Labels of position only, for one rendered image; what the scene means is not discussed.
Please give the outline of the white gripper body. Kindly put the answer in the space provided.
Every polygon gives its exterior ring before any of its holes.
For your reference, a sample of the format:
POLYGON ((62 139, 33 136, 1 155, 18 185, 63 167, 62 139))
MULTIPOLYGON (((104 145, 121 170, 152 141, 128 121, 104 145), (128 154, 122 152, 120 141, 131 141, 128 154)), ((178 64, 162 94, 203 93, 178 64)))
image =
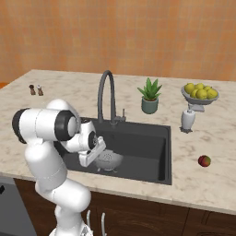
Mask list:
POLYGON ((102 136, 98 137, 98 143, 90 152, 80 151, 79 152, 79 162, 83 167, 89 166, 106 148, 106 144, 102 136))

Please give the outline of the white colander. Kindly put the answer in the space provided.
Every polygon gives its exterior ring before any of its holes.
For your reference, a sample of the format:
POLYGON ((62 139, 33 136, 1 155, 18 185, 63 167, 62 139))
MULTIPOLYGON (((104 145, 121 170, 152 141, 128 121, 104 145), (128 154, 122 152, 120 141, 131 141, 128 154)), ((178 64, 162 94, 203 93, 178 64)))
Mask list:
POLYGON ((121 165, 123 158, 123 155, 117 154, 112 150, 105 149, 94 160, 94 163, 100 170, 113 171, 121 165))

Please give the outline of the dark grey sink basin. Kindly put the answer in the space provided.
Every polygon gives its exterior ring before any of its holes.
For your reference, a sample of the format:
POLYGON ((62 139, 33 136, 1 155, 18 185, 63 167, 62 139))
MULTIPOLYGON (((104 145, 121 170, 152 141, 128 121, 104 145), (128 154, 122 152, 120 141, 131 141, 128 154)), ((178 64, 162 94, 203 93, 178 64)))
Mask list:
POLYGON ((59 143, 54 146, 70 171, 89 172, 148 183, 171 185, 171 128, 165 125, 120 122, 112 127, 109 120, 93 122, 97 136, 102 136, 106 149, 123 155, 123 161, 113 171, 96 167, 94 161, 87 167, 79 163, 77 153, 69 153, 59 143))

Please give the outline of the dark grey curved faucet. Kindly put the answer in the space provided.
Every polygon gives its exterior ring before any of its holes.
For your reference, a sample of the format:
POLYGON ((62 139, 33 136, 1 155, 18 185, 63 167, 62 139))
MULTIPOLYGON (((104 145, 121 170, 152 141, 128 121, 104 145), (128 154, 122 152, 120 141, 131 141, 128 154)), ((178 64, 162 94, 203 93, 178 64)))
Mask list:
POLYGON ((115 93, 114 93, 114 79, 112 72, 110 70, 106 70, 103 72, 98 91, 98 121, 101 124, 103 122, 103 111, 102 111, 102 99, 103 99, 103 91, 105 86, 106 78, 110 80, 110 92, 111 92, 111 125, 117 125, 122 121, 121 117, 116 115, 116 105, 115 105, 115 93))

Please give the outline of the red green mango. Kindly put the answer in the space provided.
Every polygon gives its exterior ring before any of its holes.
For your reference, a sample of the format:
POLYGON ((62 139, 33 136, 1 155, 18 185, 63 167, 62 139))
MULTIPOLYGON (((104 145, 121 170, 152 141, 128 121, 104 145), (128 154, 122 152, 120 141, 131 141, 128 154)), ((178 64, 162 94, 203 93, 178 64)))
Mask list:
POLYGON ((208 167, 211 163, 211 158, 207 155, 202 155, 198 158, 198 164, 202 167, 208 167))

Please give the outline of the dark brown cupboard door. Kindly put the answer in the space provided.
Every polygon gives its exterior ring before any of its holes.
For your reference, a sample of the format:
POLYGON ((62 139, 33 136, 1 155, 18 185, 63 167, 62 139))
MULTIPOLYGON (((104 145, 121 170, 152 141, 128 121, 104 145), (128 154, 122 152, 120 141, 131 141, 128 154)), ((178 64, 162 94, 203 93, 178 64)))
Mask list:
POLYGON ((15 179, 15 184, 29 213, 37 236, 49 236, 56 227, 55 204, 36 193, 35 182, 15 179))
POLYGON ((130 197, 92 193, 107 236, 182 236, 188 208, 130 197))
POLYGON ((190 208, 182 236, 236 236, 236 216, 190 208))

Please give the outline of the green plant in teal pot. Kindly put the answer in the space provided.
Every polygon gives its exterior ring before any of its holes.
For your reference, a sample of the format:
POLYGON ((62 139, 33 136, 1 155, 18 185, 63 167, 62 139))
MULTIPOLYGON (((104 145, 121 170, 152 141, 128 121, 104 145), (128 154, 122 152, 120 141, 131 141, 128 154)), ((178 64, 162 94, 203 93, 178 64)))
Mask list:
POLYGON ((151 82, 149 77, 147 78, 146 85, 143 88, 138 88, 138 91, 142 94, 141 109, 144 113, 153 114, 157 111, 160 89, 159 80, 156 79, 154 82, 151 82))

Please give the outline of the grey dishwasher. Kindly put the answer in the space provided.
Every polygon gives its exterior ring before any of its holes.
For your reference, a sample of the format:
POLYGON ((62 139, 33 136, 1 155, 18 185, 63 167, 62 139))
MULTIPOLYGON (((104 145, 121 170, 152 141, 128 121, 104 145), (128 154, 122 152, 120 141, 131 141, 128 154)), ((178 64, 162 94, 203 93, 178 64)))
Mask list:
POLYGON ((12 178, 0 176, 0 236, 37 236, 12 178))

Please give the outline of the white soap dispenser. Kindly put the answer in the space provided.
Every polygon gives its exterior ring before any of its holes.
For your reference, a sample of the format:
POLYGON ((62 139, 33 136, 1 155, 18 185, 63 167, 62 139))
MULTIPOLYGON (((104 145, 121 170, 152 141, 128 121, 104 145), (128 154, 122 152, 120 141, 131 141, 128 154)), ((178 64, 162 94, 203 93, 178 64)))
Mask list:
POLYGON ((181 123, 182 130, 187 133, 192 130, 192 126, 195 122, 195 112, 193 110, 184 110, 182 113, 181 123))

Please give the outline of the grey fruit bowl on stand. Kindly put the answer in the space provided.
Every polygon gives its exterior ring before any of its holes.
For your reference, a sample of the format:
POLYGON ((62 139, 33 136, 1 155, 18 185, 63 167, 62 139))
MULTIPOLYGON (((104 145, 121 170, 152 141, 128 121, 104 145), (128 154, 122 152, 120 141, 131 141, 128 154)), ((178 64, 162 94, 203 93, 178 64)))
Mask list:
POLYGON ((211 100, 200 100, 192 98, 188 93, 185 92, 184 88, 181 88, 181 93, 188 102, 188 108, 195 112, 204 112, 205 106, 211 104, 213 101, 218 99, 218 96, 211 100))

